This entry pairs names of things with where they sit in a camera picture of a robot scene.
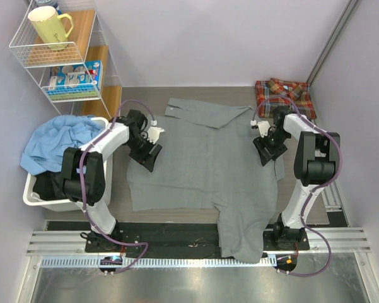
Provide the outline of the grey long sleeve shirt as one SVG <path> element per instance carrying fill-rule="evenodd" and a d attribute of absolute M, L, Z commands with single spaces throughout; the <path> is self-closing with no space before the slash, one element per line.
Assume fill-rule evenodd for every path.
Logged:
<path fill-rule="evenodd" d="M 215 208 L 222 257 L 258 263 L 284 165 L 262 165 L 253 114 L 249 105 L 171 98 L 157 118 L 164 133 L 154 170 L 136 162 L 127 169 L 133 209 Z"/>

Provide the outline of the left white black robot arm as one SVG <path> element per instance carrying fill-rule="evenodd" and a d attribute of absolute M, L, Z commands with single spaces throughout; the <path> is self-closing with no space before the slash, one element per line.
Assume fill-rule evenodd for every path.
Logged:
<path fill-rule="evenodd" d="M 127 116 L 115 117 L 106 123 L 91 141 L 78 148 L 64 151 L 61 186 L 67 199 L 79 205 L 94 233 L 100 234 L 100 245 L 109 252 L 118 250 L 122 237 L 114 232 L 117 220 L 111 215 L 105 192 L 107 174 L 104 163 L 121 146 L 127 146 L 129 157 L 149 172 L 154 171 L 162 146 L 158 144 L 165 130 L 157 120 L 148 120 L 139 110 Z"/>

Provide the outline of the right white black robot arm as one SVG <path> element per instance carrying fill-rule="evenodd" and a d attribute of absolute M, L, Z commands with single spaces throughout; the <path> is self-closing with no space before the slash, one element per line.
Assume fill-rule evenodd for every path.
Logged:
<path fill-rule="evenodd" d="M 274 109 L 272 124 L 252 119 L 250 125 L 259 131 L 253 144 L 262 165 L 277 160 L 287 151 L 287 139 L 294 138 L 298 142 L 293 164 L 296 185 L 272 230 L 263 233 L 264 249 L 308 250 L 306 219 L 317 196 L 339 175 L 340 136 L 316 127 L 306 116 L 287 106 Z"/>

